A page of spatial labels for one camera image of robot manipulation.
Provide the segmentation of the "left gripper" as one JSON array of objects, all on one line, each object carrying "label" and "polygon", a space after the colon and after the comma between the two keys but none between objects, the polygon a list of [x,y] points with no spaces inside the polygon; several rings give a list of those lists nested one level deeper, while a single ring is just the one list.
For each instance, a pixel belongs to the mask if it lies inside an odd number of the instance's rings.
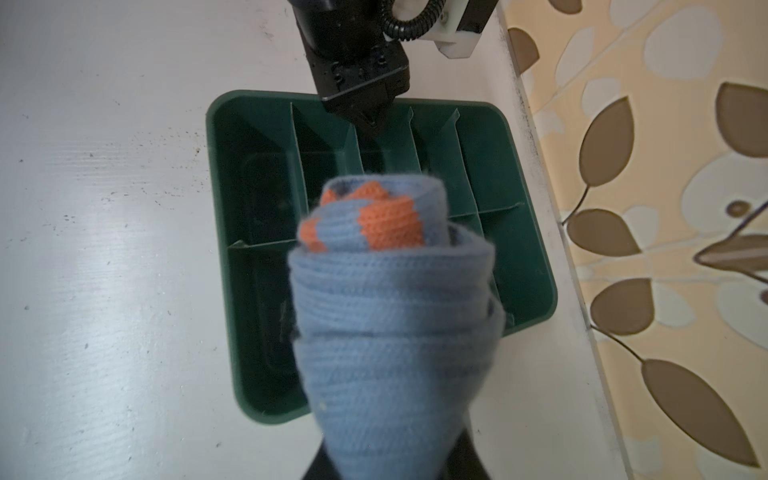
[{"label": "left gripper", "polygon": [[394,99],[410,86],[402,45],[385,37],[379,1],[292,1],[317,94],[324,108],[360,133],[387,130]]}]

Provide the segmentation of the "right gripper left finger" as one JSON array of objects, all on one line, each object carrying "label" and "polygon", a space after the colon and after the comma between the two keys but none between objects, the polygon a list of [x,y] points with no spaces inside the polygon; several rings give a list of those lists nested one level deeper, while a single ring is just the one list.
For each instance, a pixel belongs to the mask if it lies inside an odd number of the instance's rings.
[{"label": "right gripper left finger", "polygon": [[327,453],[326,444],[321,443],[318,451],[307,468],[303,480],[341,480],[335,465]]}]

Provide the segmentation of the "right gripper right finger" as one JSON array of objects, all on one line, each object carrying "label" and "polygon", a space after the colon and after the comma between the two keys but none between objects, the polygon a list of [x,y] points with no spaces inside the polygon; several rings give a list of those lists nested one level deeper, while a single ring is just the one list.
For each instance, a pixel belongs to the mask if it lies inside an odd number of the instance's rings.
[{"label": "right gripper right finger", "polygon": [[472,438],[464,430],[456,440],[443,469],[444,480],[490,480]]}]

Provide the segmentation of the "green divided tray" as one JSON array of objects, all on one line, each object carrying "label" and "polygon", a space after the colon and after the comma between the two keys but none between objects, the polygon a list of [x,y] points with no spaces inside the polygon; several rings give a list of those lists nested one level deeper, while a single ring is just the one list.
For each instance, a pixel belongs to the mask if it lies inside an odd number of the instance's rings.
[{"label": "green divided tray", "polygon": [[452,221],[496,248],[491,288],[507,334],[544,320],[558,293],[504,114],[485,102],[398,99],[369,135],[309,94],[236,90],[206,115],[207,146],[236,400],[251,420],[308,413],[291,340],[287,256],[300,221],[338,175],[441,179]]}]

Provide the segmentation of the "blue striped sock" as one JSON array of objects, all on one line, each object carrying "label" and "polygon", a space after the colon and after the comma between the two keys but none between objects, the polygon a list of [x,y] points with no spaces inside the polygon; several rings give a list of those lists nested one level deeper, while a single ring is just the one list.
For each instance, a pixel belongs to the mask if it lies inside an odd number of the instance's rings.
[{"label": "blue striped sock", "polygon": [[297,237],[293,351],[341,479],[443,479],[505,324],[494,246],[421,174],[329,180]]}]

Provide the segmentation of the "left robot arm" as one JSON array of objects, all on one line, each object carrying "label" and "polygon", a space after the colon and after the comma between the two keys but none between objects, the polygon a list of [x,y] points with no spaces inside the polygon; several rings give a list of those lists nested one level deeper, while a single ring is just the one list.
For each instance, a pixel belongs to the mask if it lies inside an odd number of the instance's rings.
[{"label": "left robot arm", "polygon": [[444,5],[429,1],[414,18],[401,20],[392,1],[293,1],[325,110],[369,135],[383,131],[394,100],[410,88],[402,43],[428,33]]}]

